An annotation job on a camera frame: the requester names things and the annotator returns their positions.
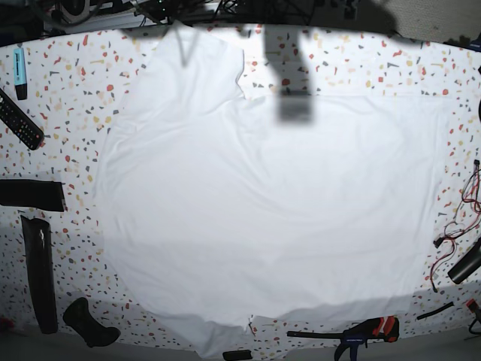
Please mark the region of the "black tape strip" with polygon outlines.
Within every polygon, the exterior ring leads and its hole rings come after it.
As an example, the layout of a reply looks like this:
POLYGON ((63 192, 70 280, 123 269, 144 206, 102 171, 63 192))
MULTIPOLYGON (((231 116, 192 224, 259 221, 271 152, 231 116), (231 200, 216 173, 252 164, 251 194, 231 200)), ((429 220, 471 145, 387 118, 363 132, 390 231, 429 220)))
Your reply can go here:
POLYGON ((65 197, 62 184, 42 180, 1 180, 1 205, 63 212, 65 197))

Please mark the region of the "black TV remote control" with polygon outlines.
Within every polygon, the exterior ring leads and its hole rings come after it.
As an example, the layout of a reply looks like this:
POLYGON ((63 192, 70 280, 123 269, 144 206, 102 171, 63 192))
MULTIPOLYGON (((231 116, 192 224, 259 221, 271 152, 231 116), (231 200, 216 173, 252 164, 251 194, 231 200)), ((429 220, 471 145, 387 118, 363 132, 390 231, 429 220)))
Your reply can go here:
POLYGON ((30 150, 37 150, 43 140, 42 130, 1 90, 1 120, 30 150))

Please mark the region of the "white T-shirt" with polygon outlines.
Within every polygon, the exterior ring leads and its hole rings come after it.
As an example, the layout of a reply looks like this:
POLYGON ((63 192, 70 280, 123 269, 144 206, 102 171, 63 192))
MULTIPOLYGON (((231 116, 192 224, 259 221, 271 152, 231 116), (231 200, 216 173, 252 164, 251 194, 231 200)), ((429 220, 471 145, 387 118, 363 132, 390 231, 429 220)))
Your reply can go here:
POLYGON ((448 100, 248 100, 244 53, 175 23, 100 155, 104 252, 141 306, 215 357, 255 317, 408 310, 434 233, 448 100))

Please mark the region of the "long black tube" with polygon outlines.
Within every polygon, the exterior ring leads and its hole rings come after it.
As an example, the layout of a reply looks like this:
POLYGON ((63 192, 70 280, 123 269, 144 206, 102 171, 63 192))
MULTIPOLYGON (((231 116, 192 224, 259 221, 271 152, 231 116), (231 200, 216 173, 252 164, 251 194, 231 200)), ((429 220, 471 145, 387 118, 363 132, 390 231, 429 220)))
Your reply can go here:
POLYGON ((21 216, 26 251, 29 292, 36 320, 43 334, 58 331, 50 224, 47 221, 21 216))

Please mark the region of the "black cylinder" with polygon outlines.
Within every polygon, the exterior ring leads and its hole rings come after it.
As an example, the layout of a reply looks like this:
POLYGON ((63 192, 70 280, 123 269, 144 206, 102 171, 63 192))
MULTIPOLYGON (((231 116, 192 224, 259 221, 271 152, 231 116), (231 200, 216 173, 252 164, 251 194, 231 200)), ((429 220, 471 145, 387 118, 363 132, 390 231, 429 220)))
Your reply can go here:
POLYGON ((478 238, 471 249, 448 271, 454 284, 461 284, 480 267, 480 244, 481 239, 478 238))

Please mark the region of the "black orange bar clamp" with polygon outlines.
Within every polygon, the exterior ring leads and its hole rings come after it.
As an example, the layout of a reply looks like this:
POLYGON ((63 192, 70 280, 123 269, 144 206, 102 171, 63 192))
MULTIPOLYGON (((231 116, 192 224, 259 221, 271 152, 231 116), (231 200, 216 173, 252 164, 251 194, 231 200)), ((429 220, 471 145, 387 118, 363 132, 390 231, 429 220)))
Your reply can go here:
POLYGON ((349 360, 358 359, 358 348, 361 345, 368 347, 370 340, 383 341, 386 343, 396 342, 399 338, 400 322, 397 317, 389 316, 378 317, 366 320, 341 333, 318 333, 318 332, 296 332, 288 331, 287 337, 290 338, 309 338, 338 340, 340 343, 334 352, 334 361, 339 361, 343 353, 349 351, 349 360))

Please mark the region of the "short black rod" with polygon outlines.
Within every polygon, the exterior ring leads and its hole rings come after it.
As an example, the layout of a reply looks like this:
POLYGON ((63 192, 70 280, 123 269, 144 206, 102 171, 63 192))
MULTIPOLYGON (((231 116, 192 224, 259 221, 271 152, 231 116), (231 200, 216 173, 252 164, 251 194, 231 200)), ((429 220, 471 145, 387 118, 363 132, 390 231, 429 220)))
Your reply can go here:
POLYGON ((454 306, 454 303, 449 302, 449 303, 447 303, 447 304, 445 304, 445 305, 443 305, 439 308, 434 309, 433 311, 429 311, 429 312, 426 312, 424 314, 420 314, 419 316, 416 317, 416 319, 417 320, 424 320, 424 319, 427 319, 429 317, 433 317, 434 315, 439 314, 439 313, 441 313, 441 312, 443 312, 443 311, 445 311, 445 310, 447 310, 447 309, 449 309, 453 306, 454 306))

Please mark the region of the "small black rectangular device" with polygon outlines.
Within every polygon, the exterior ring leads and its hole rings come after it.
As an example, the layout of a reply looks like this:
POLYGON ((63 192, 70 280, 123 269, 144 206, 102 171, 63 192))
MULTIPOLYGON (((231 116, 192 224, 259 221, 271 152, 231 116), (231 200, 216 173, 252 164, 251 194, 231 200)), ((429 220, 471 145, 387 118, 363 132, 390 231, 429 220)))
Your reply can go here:
POLYGON ((230 350, 222 354, 225 361, 245 361, 253 358, 251 350, 230 350))

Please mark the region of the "small red black connector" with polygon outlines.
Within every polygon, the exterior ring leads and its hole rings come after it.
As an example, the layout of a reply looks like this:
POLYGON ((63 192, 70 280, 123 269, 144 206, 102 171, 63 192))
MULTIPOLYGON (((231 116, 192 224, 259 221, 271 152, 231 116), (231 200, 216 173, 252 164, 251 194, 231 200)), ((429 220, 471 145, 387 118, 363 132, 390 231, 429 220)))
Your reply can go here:
POLYGON ((466 303, 466 306, 467 306, 469 309, 475 308, 475 301, 474 301, 473 299, 469 300, 469 301, 466 303))

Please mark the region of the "blue highlighter marker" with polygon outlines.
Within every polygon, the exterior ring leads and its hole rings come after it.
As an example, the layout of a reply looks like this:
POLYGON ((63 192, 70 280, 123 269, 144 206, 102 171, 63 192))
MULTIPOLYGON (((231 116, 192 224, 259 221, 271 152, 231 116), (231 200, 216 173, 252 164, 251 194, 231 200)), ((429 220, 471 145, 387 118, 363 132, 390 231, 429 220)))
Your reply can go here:
POLYGON ((14 87, 17 99, 26 100, 28 95, 26 60, 21 47, 14 49, 14 87))

